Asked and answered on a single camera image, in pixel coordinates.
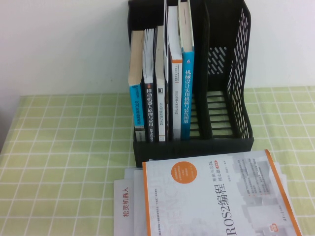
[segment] orange stripe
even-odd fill
[[[146,204],[147,235],[151,236],[147,169],[146,169],[146,163],[145,162],[142,162],[142,168],[143,168],[144,197],[145,197],[145,204]]]
[[[180,59],[172,59],[172,62],[173,63],[183,63],[183,60],[180,60]]]
[[[285,207],[286,207],[286,210],[287,212],[289,213],[289,216],[290,216],[290,219],[291,219],[291,222],[293,224],[293,227],[295,229],[295,232],[296,232],[296,235],[297,236],[302,236],[301,232],[300,232],[300,229],[299,229],[299,226],[296,222],[296,219],[294,217],[294,214],[293,214],[293,211],[292,211],[292,208],[290,206],[290,203],[289,203],[289,200],[287,198],[287,195],[285,194],[285,191],[284,191],[284,187],[282,186],[282,183],[281,183],[281,180],[279,178],[279,175],[278,175],[278,172],[277,172],[277,169],[275,167],[275,164],[271,158],[271,155],[270,155],[270,152],[266,149],[265,150],[265,153],[267,155],[267,158],[268,158],[268,161],[269,161],[269,165],[271,167],[271,170],[272,172],[274,173],[274,176],[275,176],[275,179],[276,179],[276,182],[278,184],[278,188],[280,190],[280,193],[282,195],[282,198],[283,198],[283,201],[284,201],[284,204],[285,204]]]

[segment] orange label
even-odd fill
[[[270,230],[270,232],[278,232],[279,231],[278,226],[276,224],[271,224],[269,226],[269,230]]]
[[[181,161],[173,166],[172,177],[178,183],[191,183],[197,177],[197,169],[190,162]]]
[[[215,161],[215,166],[216,166],[217,169],[219,168],[219,164],[218,164],[217,161]]]

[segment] plastic ventilation slot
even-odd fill
[[[232,138],[233,131],[222,91],[207,92],[207,102],[213,138]]]
[[[197,119],[195,98],[192,97],[191,119],[190,119],[190,139],[200,139],[199,124]]]
[[[209,75],[223,74],[226,51],[227,51],[226,47],[214,47],[209,49],[208,52]]]
[[[244,87],[244,67],[245,58],[248,50],[248,48],[246,47],[249,36],[248,26],[249,23],[247,17],[244,15],[244,12],[242,10],[239,20],[238,33],[236,36],[236,46],[234,48],[234,60],[232,61],[229,80],[227,84],[227,95],[229,98],[232,99],[233,113],[236,117],[236,124],[240,131],[241,138],[250,137],[248,125],[243,115],[243,95],[241,94],[242,88]]]

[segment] black plastic compartment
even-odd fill
[[[163,0],[130,0],[132,30],[163,24]],[[177,5],[177,1],[168,1]],[[250,151],[252,128],[244,104],[244,83],[251,17],[243,0],[192,0],[195,63],[193,108],[199,138],[166,143],[137,142],[137,167],[149,159]]]

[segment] white wall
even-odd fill
[[[315,1],[246,0],[247,87],[315,85]]]
[[[315,1],[246,2],[246,86],[314,85]],[[2,133],[19,95],[126,92],[127,11],[127,0],[0,0]]]

